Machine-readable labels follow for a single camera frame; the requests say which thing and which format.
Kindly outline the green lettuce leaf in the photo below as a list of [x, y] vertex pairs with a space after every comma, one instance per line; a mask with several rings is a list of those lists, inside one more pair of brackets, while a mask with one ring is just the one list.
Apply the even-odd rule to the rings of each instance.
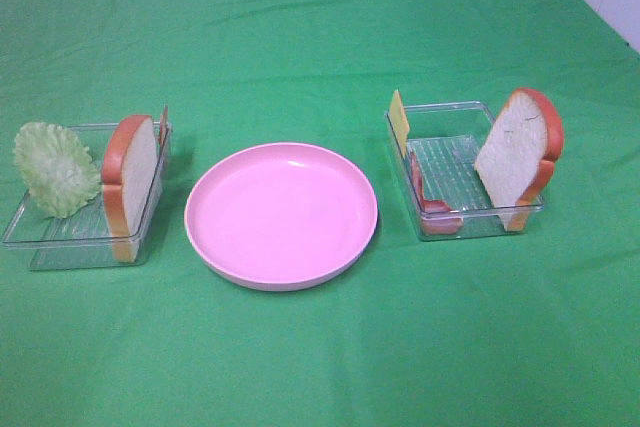
[[52, 217], [72, 216], [101, 191], [89, 148], [67, 127], [28, 122], [14, 138], [13, 153], [30, 196]]

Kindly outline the left clear plastic container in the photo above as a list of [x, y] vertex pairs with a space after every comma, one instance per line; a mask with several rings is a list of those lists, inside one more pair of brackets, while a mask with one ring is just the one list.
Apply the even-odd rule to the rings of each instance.
[[[159, 121], [153, 121], [158, 137]], [[58, 219], [48, 216], [25, 193], [4, 230], [1, 245], [7, 249], [25, 250], [32, 271], [68, 270], [102, 267], [128, 267], [143, 263], [148, 257], [147, 234], [156, 206], [161, 198], [166, 164], [170, 158], [173, 126], [168, 122], [164, 145], [156, 145], [155, 175], [143, 210], [138, 232], [136, 260], [118, 262], [112, 246], [119, 240], [111, 236], [104, 211], [103, 196], [97, 195], [74, 215]]]

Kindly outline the pink round plate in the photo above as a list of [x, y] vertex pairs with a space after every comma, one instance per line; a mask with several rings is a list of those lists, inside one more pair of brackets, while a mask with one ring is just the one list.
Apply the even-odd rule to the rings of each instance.
[[211, 167], [186, 202], [184, 226], [223, 278], [263, 291], [295, 291], [347, 270], [376, 230], [366, 175], [329, 149], [292, 142], [239, 151]]

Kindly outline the right clear plastic container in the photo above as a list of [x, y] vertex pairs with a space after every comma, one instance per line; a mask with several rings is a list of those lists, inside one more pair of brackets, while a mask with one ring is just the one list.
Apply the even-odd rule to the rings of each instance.
[[[480, 101], [404, 104], [404, 107], [410, 124], [405, 158], [402, 158], [394, 136], [389, 109], [385, 117], [396, 172], [417, 237], [422, 241], [436, 241], [509, 235], [511, 232], [504, 229], [499, 215], [520, 209], [494, 207], [474, 169], [477, 154], [494, 122], [488, 107]], [[452, 209], [451, 213], [427, 214], [426, 217], [462, 218], [463, 226], [456, 234], [425, 235], [421, 231], [423, 212], [411, 182], [410, 151], [416, 154], [424, 176], [425, 197], [444, 200]], [[538, 196], [526, 209], [528, 220], [543, 206], [543, 197]]]

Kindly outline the green tablecloth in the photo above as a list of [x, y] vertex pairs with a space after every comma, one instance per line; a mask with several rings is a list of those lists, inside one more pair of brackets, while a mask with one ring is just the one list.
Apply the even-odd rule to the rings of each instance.
[[[384, 113], [544, 92], [563, 119], [516, 236], [416, 237]], [[1, 217], [31, 120], [168, 109], [148, 260], [32, 272], [1, 253], [5, 426], [635, 426], [639, 58], [581, 0], [1, 0]], [[183, 209], [211, 165], [299, 141], [357, 163], [376, 235], [312, 290], [210, 271]]]

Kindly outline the yellow cheese slice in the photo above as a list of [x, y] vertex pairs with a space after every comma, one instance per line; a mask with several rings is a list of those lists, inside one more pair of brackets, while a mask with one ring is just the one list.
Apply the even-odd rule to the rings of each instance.
[[392, 94], [389, 106], [389, 120], [402, 158], [405, 158], [407, 153], [407, 139], [410, 132], [410, 124], [398, 89], [396, 89]]

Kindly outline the clear plastic container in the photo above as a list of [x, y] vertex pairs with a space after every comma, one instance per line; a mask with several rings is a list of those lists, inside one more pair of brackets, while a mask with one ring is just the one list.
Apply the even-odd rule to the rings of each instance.
[[[153, 121], [158, 137], [159, 121]], [[161, 198], [166, 164], [170, 158], [173, 126], [168, 122], [164, 145], [156, 145], [155, 175], [143, 210], [138, 232], [136, 260], [118, 262], [112, 246], [119, 240], [111, 236], [104, 211], [103, 196], [97, 195], [74, 215], [58, 219], [48, 216], [25, 193], [4, 230], [1, 245], [7, 249], [25, 250], [32, 271], [68, 270], [102, 267], [128, 267], [143, 263], [148, 257], [147, 234], [156, 206]]]
[[[396, 172], [417, 237], [422, 241], [436, 241], [509, 235], [511, 232], [504, 229], [499, 215], [520, 209], [494, 207], [474, 169], [477, 154], [494, 122], [488, 107], [480, 101], [404, 104], [404, 107], [410, 124], [405, 158], [402, 158], [394, 136], [389, 109], [385, 117]], [[452, 209], [451, 213], [427, 214], [426, 217], [462, 218], [463, 226], [456, 234], [425, 235], [421, 231], [423, 212], [411, 182], [410, 151], [416, 154], [424, 176], [425, 197], [444, 200]], [[543, 206], [543, 197], [538, 196], [526, 209], [528, 220]]]

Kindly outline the bacon strip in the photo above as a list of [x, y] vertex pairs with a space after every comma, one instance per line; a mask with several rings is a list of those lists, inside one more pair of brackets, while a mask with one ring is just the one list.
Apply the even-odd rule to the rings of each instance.
[[164, 145], [168, 126], [168, 106], [165, 105], [159, 119], [158, 144]]
[[418, 206], [423, 212], [420, 220], [421, 231], [425, 235], [452, 235], [456, 234], [463, 226], [463, 219], [460, 217], [448, 218], [427, 218], [427, 214], [451, 213], [450, 206], [441, 199], [427, 199], [424, 195], [424, 176], [416, 154], [409, 152], [409, 165], [411, 168], [411, 182], [417, 197]]

